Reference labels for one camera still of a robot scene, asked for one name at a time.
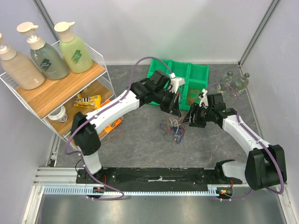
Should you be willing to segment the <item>beige pump bottle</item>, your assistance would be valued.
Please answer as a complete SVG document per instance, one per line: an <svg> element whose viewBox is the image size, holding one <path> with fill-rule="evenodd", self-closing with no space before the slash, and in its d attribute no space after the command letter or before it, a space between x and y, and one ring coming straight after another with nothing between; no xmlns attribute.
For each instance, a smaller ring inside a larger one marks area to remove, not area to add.
<svg viewBox="0 0 299 224"><path fill-rule="evenodd" d="M44 75L25 54L5 44L0 36L0 63L3 70L23 89L32 90L41 86Z"/></svg>

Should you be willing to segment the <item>orange snack box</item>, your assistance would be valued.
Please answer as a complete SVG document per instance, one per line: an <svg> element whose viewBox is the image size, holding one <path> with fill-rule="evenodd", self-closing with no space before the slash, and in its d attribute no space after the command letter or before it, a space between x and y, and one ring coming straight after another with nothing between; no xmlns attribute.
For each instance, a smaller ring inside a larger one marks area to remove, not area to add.
<svg viewBox="0 0 299 224"><path fill-rule="evenodd" d="M104 131L106 133L109 133L110 131L112 131L114 128L116 128L120 123L122 122L122 118L119 118L117 120L115 120L114 122L112 122L111 124L109 124Z"/></svg>

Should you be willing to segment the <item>green compartment bin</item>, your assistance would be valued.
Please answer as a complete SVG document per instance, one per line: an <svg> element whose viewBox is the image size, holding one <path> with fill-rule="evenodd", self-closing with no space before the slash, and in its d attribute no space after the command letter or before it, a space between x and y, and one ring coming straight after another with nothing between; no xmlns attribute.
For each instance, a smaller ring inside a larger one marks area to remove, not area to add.
<svg viewBox="0 0 299 224"><path fill-rule="evenodd" d="M209 66L166 59L163 61L177 77L185 79L185 84L179 87L179 108L188 111L191 103L199 103L199 93L208 86Z"/></svg>

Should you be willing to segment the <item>yellow candy bag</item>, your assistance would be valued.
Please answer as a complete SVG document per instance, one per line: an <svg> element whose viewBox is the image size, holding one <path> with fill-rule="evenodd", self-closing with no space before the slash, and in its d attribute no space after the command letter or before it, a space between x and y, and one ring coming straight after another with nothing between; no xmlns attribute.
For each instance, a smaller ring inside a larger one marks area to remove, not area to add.
<svg viewBox="0 0 299 224"><path fill-rule="evenodd" d="M83 97L78 94L75 98L74 107L99 109L101 107L101 95L95 95L91 97Z"/></svg>

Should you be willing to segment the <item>dark green pump bottle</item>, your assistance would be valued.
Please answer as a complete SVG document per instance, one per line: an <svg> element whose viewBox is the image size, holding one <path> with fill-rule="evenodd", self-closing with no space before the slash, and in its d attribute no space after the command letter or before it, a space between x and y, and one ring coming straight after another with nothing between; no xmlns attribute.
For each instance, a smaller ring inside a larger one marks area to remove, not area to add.
<svg viewBox="0 0 299 224"><path fill-rule="evenodd" d="M30 55L41 72L50 80L59 80L69 74L69 69L56 49L35 34L38 25L32 22L23 22L17 26L17 31L27 37L30 46Z"/></svg>

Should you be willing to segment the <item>right clear glass bottle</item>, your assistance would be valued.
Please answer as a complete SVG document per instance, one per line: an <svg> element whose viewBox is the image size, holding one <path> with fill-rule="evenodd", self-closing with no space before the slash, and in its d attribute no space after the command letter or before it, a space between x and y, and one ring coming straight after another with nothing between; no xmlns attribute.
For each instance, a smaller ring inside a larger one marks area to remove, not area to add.
<svg viewBox="0 0 299 224"><path fill-rule="evenodd" d="M246 87L248 86L249 77L250 77L250 74L245 73L235 81L235 91L239 95L242 94L245 91Z"/></svg>

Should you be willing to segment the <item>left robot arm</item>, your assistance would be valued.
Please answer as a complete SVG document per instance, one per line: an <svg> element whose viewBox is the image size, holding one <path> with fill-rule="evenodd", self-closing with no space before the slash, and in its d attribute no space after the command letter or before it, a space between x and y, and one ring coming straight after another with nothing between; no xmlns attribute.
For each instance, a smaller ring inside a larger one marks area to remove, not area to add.
<svg viewBox="0 0 299 224"><path fill-rule="evenodd" d="M86 178L91 183L99 183L103 177L98 156L99 134L124 114L151 102L159 104L161 111L180 117L178 89L184 84L184 78L157 70L151 77L132 83L128 90L101 108L86 115L75 114L71 136L82 153L88 169Z"/></svg>

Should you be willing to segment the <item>light green pump bottle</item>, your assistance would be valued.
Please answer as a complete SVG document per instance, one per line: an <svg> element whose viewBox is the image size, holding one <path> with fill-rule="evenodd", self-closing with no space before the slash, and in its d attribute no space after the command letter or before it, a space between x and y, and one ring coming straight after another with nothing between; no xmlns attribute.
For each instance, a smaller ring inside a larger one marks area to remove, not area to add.
<svg viewBox="0 0 299 224"><path fill-rule="evenodd" d="M82 73L92 67L93 60L84 41L73 32L73 25L75 22L59 22L54 26L54 30L60 39L60 51L71 71Z"/></svg>

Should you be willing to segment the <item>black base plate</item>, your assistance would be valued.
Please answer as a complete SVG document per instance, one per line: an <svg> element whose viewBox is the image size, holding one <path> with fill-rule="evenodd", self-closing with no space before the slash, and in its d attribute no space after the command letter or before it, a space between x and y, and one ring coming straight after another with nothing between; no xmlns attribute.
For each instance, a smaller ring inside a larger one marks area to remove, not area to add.
<svg viewBox="0 0 299 224"><path fill-rule="evenodd" d="M93 175L119 190L207 190L208 185L242 181L205 168L103 168Z"/></svg>

